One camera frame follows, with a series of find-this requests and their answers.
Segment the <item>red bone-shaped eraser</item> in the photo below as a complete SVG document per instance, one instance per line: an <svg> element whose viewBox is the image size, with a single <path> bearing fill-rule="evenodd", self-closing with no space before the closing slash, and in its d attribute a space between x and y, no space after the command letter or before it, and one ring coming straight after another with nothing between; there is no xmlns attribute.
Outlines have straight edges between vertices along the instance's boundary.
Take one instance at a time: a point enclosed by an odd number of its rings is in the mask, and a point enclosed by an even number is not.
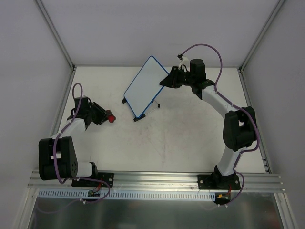
<svg viewBox="0 0 305 229"><path fill-rule="evenodd" d="M114 121L116 120L116 117L114 115L109 115L107 116L107 120L110 122L110 123L114 123Z"/></svg>

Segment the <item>blue-framed whiteboard with stand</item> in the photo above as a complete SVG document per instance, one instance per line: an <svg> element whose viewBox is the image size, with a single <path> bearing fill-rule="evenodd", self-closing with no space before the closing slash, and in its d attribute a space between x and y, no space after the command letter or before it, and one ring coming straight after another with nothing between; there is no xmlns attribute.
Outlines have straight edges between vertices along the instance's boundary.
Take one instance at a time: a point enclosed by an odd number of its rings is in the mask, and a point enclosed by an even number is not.
<svg viewBox="0 0 305 229"><path fill-rule="evenodd" d="M167 70L154 56L149 56L123 94L122 103L127 103L134 115L134 122L146 117L146 110L155 103L162 91L160 81L168 76Z"/></svg>

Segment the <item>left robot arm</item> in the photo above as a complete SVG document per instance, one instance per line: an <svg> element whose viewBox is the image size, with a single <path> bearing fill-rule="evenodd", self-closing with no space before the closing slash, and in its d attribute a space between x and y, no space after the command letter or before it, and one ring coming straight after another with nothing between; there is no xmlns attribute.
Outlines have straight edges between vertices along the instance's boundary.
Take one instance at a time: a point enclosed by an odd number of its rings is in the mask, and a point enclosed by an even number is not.
<svg viewBox="0 0 305 229"><path fill-rule="evenodd" d="M61 184L69 179L80 182L83 178L88 186L95 186L100 180L97 166L94 162L78 162L73 138L92 123L113 123L116 117L87 96L74 98L74 105L62 130L39 141L39 175L43 181L57 180Z"/></svg>

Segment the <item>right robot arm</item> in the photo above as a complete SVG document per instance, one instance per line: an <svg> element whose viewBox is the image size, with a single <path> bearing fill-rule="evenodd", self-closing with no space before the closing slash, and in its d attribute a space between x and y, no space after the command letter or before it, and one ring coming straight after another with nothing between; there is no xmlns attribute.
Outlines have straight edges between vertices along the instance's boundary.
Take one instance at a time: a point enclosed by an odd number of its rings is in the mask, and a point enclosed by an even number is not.
<svg viewBox="0 0 305 229"><path fill-rule="evenodd" d="M202 59L192 59L189 66L173 66L160 81L168 88L189 86L202 101L209 104L222 118L224 152L209 175L198 175L200 190L238 190L243 188L242 175L237 172L241 156L258 143L256 114L251 106L235 105L216 88L216 82L208 79Z"/></svg>

